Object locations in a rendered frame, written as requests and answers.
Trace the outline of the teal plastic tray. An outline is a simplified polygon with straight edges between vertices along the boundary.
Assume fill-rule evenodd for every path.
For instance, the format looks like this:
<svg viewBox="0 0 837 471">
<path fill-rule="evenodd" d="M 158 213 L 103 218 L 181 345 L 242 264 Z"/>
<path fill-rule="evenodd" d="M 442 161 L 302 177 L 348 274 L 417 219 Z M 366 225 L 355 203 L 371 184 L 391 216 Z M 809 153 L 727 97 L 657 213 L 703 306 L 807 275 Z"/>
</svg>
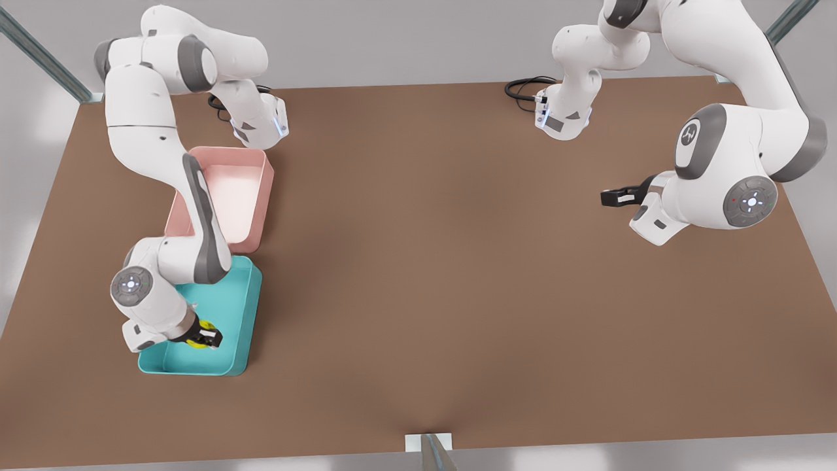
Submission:
<svg viewBox="0 0 837 471">
<path fill-rule="evenodd" d="M 167 341 L 140 352 L 138 368 L 146 374 L 235 376 L 245 371 L 254 320 L 259 304 L 262 272 L 247 256 L 235 254 L 230 271 L 216 284 L 176 287 L 186 301 L 196 304 L 200 319 L 222 333 L 217 349 L 194 349 Z"/>
</svg>

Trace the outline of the pink plastic tray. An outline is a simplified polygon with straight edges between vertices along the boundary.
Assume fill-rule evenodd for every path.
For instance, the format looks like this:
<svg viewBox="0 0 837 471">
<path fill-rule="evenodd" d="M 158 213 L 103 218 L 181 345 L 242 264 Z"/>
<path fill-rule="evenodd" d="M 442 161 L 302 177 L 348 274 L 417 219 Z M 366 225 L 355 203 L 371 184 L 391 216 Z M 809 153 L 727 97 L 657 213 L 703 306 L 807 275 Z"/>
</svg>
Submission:
<svg viewBox="0 0 837 471">
<path fill-rule="evenodd" d="M 219 227 L 233 254 L 252 254 L 262 239 L 274 169 L 266 153 L 247 147 L 194 147 Z"/>
</svg>

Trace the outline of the silver frame post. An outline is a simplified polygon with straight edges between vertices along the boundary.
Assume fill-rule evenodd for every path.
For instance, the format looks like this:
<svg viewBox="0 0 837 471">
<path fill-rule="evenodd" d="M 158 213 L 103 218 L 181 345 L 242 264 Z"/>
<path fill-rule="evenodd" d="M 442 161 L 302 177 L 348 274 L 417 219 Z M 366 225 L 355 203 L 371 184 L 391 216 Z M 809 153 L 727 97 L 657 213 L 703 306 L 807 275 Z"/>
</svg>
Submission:
<svg viewBox="0 0 837 471">
<path fill-rule="evenodd" d="M 778 45 L 820 3 L 820 0 L 741 0 L 756 13 L 773 45 Z"/>
<path fill-rule="evenodd" d="M 422 471 L 458 471 L 449 456 L 453 450 L 451 433 L 407 434 L 404 438 L 405 452 L 421 453 Z"/>
<path fill-rule="evenodd" d="M 39 66 L 50 78 L 59 84 L 72 98 L 81 104 L 101 103 L 102 93 L 93 93 L 78 80 L 66 66 L 18 23 L 12 15 L 0 6 L 0 33 Z"/>
</svg>

